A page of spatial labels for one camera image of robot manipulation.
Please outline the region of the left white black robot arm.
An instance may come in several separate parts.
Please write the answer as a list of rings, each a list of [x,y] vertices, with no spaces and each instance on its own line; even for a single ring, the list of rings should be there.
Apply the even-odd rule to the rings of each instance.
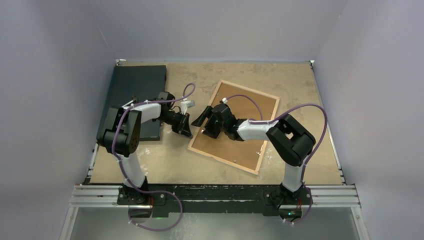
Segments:
[[[107,110],[96,141],[115,157],[124,177],[123,184],[132,188],[129,197],[136,204],[146,203],[150,193],[147,177],[140,168],[136,154],[142,124],[159,121],[169,125],[173,132],[190,139],[193,134],[187,110],[192,106],[194,102],[186,97],[175,98],[163,91],[156,99],[130,102]]]

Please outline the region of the wooden picture frame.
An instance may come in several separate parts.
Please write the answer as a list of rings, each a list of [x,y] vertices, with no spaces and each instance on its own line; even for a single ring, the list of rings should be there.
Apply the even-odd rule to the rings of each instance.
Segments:
[[[262,117],[254,103],[239,95],[248,96],[259,106]],[[229,81],[220,80],[208,101],[208,105],[214,107],[222,98],[235,96],[228,101],[228,105],[237,119],[272,120],[277,113],[280,98],[269,93],[248,88]],[[212,158],[221,163],[241,169],[257,175],[269,145],[264,140],[233,141],[224,133],[217,138],[211,138],[202,133],[204,124],[196,129],[188,149]]]

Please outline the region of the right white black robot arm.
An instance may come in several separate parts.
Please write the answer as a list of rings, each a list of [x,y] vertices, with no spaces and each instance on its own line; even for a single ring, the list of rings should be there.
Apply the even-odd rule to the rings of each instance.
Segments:
[[[221,102],[215,107],[208,105],[191,124],[203,126],[202,133],[214,139],[224,133],[233,141],[270,142],[285,162],[280,191],[282,200],[292,204],[300,198],[306,164],[321,142],[288,111],[273,120],[236,118],[230,107]]]

